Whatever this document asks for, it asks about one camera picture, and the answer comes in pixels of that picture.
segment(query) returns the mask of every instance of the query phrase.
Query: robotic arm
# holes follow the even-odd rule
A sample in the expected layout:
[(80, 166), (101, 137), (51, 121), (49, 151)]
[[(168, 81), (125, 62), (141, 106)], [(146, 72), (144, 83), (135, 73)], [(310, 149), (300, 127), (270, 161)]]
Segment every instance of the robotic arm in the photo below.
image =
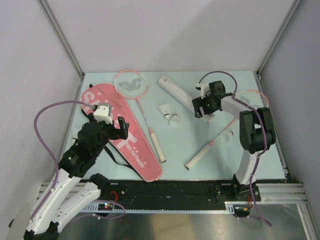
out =
[(226, 88), (221, 81), (202, 83), (197, 86), (201, 90), (201, 96), (192, 100), (194, 115), (201, 118), (203, 114), (209, 115), (215, 111), (226, 111), (239, 120), (240, 143), (243, 147), (243, 155), (239, 169), (233, 176), (236, 184), (236, 192), (246, 192), (249, 190), (250, 177), (253, 173), (257, 155), (264, 150), (264, 138), (262, 127), (266, 133), (267, 150), (276, 142), (276, 134), (273, 126), (270, 109), (261, 107), (257, 109), (262, 119), (263, 126), (256, 128), (259, 124), (258, 118), (253, 110), (235, 101), (232, 93), (226, 93)]
[(101, 174), (95, 174), (81, 191), (61, 205), (71, 189), (95, 164), (109, 140), (128, 138), (129, 123), (123, 117), (118, 117), (120, 129), (115, 128), (111, 109), (109, 104), (99, 103), (94, 113), (89, 114), (89, 122), (82, 126), (77, 141), (63, 154), (58, 164), (56, 185), (53, 188), (53, 176), (50, 185), (32, 208), (25, 240), (57, 239), (81, 209), (100, 196), (109, 195), (109, 180)]

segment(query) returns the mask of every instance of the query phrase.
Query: shuttlecock tube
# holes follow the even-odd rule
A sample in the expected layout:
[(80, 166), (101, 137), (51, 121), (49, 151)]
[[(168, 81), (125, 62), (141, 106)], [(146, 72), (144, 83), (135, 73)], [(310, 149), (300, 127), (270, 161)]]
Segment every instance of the shuttlecock tube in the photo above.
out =
[[(159, 85), (163, 87), (168, 93), (174, 96), (180, 103), (188, 108), (193, 114), (195, 113), (194, 106), (192, 104), (192, 97), (185, 90), (181, 89), (177, 84), (171, 81), (166, 76), (160, 77), (158, 81)], [(201, 118), (205, 123), (210, 123), (213, 119), (212, 115), (203, 115)]]

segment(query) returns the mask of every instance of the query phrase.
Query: racket handle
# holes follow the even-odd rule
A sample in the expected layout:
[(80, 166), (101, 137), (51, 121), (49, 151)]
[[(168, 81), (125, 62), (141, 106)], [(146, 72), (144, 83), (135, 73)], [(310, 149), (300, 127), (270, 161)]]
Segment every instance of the racket handle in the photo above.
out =
[(205, 154), (209, 151), (211, 146), (209, 144), (205, 145), (185, 166), (186, 169), (190, 170), (190, 168), (196, 164)]
[(159, 159), (160, 159), (160, 163), (165, 163), (167, 161), (165, 155), (164, 155), (164, 152), (162, 151), (161, 147), (160, 147), (160, 144), (159, 144), (159, 141), (156, 137), (156, 135), (154, 133), (151, 133), (150, 134), (150, 137), (151, 137), (151, 140), (153, 142), (153, 145), (155, 147), (155, 150), (156, 152), (158, 153), (158, 156), (159, 156)]

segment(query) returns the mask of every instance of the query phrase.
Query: racket logo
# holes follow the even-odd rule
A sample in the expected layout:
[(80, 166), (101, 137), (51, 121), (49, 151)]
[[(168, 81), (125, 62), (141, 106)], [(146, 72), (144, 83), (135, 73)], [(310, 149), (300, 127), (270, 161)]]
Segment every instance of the racket logo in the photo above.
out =
[(122, 88), (124, 88), (125, 90), (127, 90), (128, 92), (134, 91), (134, 90), (138, 90), (141, 87), (141, 84), (137, 84), (137, 82), (141, 82), (141, 78), (135, 78), (132, 80), (132, 83), (129, 83), (127, 81), (123, 81), (120, 82), (118, 85)]

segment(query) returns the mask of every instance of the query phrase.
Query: gray wall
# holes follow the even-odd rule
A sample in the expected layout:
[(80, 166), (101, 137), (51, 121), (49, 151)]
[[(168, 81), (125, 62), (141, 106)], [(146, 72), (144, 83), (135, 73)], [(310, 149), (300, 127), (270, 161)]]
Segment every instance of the gray wall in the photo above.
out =
[[(46, 105), (73, 99), (76, 71), (36, 0), (5, 0), (0, 7), (0, 239), (24, 207), (34, 204), (52, 169), (34, 131)], [(46, 111), (39, 119), (45, 142), (58, 152), (71, 106)]]
[(262, 73), (289, 169), (320, 224), (320, 1), (306, 0)]

